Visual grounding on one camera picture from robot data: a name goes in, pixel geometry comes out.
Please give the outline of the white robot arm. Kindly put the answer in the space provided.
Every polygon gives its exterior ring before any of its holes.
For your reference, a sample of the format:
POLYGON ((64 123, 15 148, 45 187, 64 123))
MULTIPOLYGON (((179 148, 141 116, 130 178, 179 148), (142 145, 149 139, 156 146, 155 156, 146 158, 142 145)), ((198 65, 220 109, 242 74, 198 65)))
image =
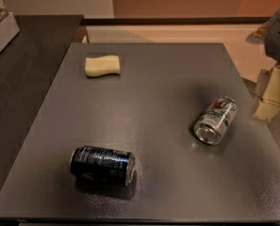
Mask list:
POLYGON ((280 112, 280 8, 246 40, 263 43, 266 56, 275 61, 269 71, 259 73, 252 114, 259 120, 271 121, 280 112))

